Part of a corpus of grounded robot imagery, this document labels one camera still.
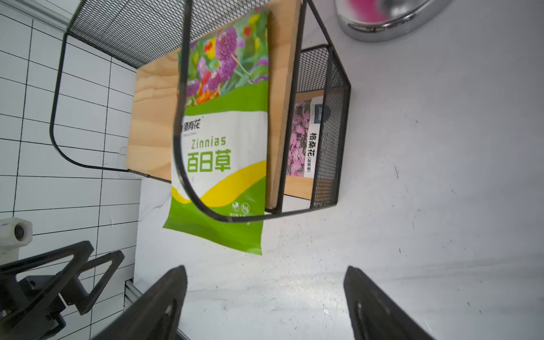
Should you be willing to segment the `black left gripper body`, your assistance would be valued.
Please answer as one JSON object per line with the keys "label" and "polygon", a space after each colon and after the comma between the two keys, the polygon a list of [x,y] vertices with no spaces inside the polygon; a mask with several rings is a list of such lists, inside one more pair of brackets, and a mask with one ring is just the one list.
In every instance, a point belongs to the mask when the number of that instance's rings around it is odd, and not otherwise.
{"label": "black left gripper body", "polygon": [[33,302],[52,280],[52,276],[1,279],[2,339],[50,339],[66,327],[62,317],[66,305],[58,295],[45,307]]}

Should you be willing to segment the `green zinnia seed bag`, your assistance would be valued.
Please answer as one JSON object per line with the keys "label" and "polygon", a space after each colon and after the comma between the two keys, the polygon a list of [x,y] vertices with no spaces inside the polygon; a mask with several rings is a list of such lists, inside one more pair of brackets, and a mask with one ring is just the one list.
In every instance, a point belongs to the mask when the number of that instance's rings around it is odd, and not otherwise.
{"label": "green zinnia seed bag", "polygon": [[190,43],[181,156],[197,197],[220,222],[191,201],[171,177],[168,230],[202,237],[241,252],[262,253],[269,122],[269,11],[259,7]]}

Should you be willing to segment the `purple flower seed bag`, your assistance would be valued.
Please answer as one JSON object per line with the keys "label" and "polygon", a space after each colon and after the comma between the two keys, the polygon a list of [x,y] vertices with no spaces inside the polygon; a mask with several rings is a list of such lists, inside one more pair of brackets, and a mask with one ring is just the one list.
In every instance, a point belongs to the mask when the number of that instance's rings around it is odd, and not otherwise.
{"label": "purple flower seed bag", "polygon": [[314,178],[323,109],[323,96],[299,100],[291,126],[287,175]]}

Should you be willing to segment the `black wire wooden shelf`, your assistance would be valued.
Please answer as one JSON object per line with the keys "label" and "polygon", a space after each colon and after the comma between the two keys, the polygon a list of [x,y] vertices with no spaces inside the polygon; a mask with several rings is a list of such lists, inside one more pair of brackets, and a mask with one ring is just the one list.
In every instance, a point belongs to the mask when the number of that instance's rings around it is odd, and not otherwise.
{"label": "black wire wooden shelf", "polygon": [[289,136],[297,101],[322,96],[324,122],[338,126],[322,140],[334,150],[317,152],[317,178],[303,181],[310,209],[337,204],[343,162],[351,83],[331,41],[303,48],[308,11],[318,16],[312,1],[82,1],[67,25],[65,38],[74,38],[132,67],[147,67],[168,57],[169,66],[147,69],[163,77],[158,92],[170,96],[179,66],[182,38],[201,38],[220,30],[255,7],[269,10],[271,87],[269,151],[265,218],[282,218],[283,198],[295,180],[287,175]]}

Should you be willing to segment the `chrome glass holder stand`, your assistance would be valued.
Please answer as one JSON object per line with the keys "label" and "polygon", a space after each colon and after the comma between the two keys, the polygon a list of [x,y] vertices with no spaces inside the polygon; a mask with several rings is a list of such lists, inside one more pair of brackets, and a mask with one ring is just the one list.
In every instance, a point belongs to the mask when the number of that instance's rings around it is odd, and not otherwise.
{"label": "chrome glass holder stand", "polygon": [[341,30],[367,43],[391,41],[423,26],[450,0],[337,0],[335,12]]}

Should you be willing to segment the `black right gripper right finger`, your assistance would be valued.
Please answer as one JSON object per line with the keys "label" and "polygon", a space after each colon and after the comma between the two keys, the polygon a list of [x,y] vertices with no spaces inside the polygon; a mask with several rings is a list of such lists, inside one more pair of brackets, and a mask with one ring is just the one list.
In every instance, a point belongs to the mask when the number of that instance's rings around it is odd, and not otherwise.
{"label": "black right gripper right finger", "polygon": [[344,292],[355,339],[432,338],[361,269],[348,267]]}

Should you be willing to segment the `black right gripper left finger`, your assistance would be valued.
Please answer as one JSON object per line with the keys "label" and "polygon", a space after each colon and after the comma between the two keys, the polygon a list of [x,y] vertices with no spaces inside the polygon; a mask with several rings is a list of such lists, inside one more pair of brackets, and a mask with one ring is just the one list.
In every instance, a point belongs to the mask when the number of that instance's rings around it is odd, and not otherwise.
{"label": "black right gripper left finger", "polygon": [[178,333],[188,287],[184,266],[169,270],[96,339],[182,339]]}

